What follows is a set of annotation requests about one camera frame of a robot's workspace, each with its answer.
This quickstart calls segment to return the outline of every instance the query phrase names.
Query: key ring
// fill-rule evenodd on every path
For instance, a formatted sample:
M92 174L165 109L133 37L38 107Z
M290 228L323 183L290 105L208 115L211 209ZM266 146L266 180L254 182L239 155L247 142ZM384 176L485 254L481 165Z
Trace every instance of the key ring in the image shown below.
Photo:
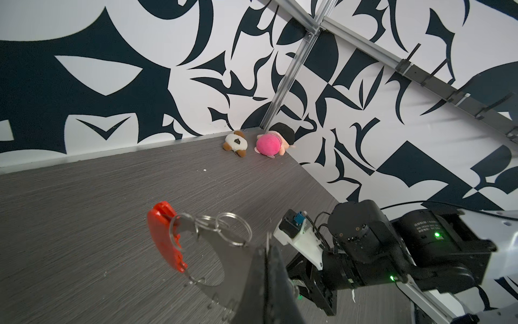
M229 240L225 235L223 235L223 233L219 230L219 228L220 228L220 220L223 217L234 218L235 220L237 220L241 224L243 224L244 228L246 228L246 230L248 232L248 240L245 240L243 243L234 242L232 240ZM218 214L216 216L216 219L215 219L215 226L214 226L214 228L217 230L218 234L221 236L222 239L224 239L225 241L227 241L230 244L235 245L235 246L244 246L246 243L248 243L248 242L250 242L252 240L252 228L250 227L250 225L241 216L238 216L238 215L233 214L233 213L220 213L220 214Z
M196 217L195 225L199 226L207 231L219 232L220 230L215 228L215 221L216 221L216 219L214 217L207 216L207 215L201 215L201 216ZM230 228L230 225L227 222L221 220L220 223L221 223L221 225L223 225L223 227L225 229Z

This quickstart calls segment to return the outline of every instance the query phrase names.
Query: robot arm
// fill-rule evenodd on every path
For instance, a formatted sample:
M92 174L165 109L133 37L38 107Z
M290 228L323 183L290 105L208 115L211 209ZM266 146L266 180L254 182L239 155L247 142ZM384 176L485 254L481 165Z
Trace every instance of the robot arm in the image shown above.
M518 222L512 217L423 209L390 222L373 201L347 202L328 219L335 246L326 251L322 240L307 234L313 229L293 214L298 215L286 213L274 236L299 251L287 266L288 276L302 280L306 287L300 293L327 315L336 314L338 289L406 283L411 276L423 291L458 293L485 277L511 274L518 265Z

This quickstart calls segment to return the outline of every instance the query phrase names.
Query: gray wood-grain table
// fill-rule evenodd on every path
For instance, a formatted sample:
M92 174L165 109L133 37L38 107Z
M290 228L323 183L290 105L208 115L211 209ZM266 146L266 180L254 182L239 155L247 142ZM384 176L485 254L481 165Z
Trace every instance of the gray wood-grain table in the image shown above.
M288 154L267 158L247 138L245 158L216 137L0 176L0 322L221 323L223 308L160 256L147 211L165 200L193 215L233 212L259 245L288 208L314 217L337 203ZM206 242L181 240L194 275L222 279ZM285 262L296 252L281 251ZM395 285L357 289L355 302L339 292L336 317L297 303L307 323L411 321Z

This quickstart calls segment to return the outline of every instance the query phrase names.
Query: red plastic keychain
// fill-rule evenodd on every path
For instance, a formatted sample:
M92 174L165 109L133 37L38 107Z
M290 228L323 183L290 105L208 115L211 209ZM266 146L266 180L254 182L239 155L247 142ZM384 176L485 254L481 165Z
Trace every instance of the red plastic keychain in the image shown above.
M169 236L169 227L171 221L176 217L176 211L168 202L162 201L156 204L152 210L148 212L148 227L151 237L155 242L160 254L174 269L183 273L187 268L187 264L183 262L182 253L172 244ZM176 233L177 225L173 225L173 233ZM174 235L175 243L180 245L180 234Z

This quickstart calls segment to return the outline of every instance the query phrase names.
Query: patterned backdrop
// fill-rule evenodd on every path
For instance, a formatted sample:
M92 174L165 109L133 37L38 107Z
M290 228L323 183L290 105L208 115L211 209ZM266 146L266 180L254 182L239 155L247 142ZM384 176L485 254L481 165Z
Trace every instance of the patterned backdrop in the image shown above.
M452 8L462 11L462 25L464 2L458 2L462 6L452 2L456 3ZM446 21L449 15L456 17L458 12L440 8L440 4L446 6L449 1L430 1L438 12L437 17L433 14L427 17L414 15L419 19L412 21L419 26L412 27L405 25L408 23L405 17L408 16L402 16L404 22L400 27L400 10L406 10L407 15L413 10L431 12L431 7L423 9L423 3L427 2L343 1L333 11L332 18L350 23L346 26L357 32L365 31L363 35L376 40L376 43L393 39L397 26L398 39L407 50L411 51L416 43L422 43L418 53L424 50L423 55L432 55L438 65L447 52L427 52L426 49L438 46L439 41L443 42L444 50L444 41L440 36L430 36L424 31L431 29L429 25L436 23L437 17ZM470 19L481 20L480 17L484 17L483 13L475 14L483 6L486 18L498 17L497 22L490 23L512 20L508 28L514 29L504 30L502 34L512 32L518 35L515 17L475 1L466 0L465 3L471 4L471 10L464 26L468 23L469 26L476 25L478 22ZM393 8L397 24L391 22ZM412 37L409 29L415 32ZM463 33L461 29L456 33L452 36L452 57L456 57L454 53L457 51L464 51L463 55L468 57L466 52L470 48L480 47L478 42L469 43L469 39L462 39L459 36ZM494 83L516 87L517 74L513 68L518 64L518 51L511 51L500 37L501 34L494 35L493 41L500 39L501 52L476 66L464 68L465 62L452 59L457 87L462 85L460 80L466 82L477 73L481 77L470 86L473 95L479 91L484 95L494 95L486 91L487 88L492 89ZM401 57L408 55L403 49L398 51L386 47ZM501 59L506 55L514 62ZM415 63L420 66L418 58ZM495 78L496 70L500 71L499 78L502 79ZM444 76L448 71L446 67L441 74ZM509 108L508 115L512 116L515 111ZM462 110L440 102L428 90L329 32L320 35L274 122L283 122L293 128L296 147L290 148L289 154L340 202L372 199L383 207L407 201L433 200L486 210L518 209L518 158L514 143ZM420 204L412 204L385 212L394 219L420 208L423 208ZM459 296L472 311L503 307L518 300L516 282L517 275L487 280L481 287Z
M0 4L0 166L258 126L304 36L267 0Z

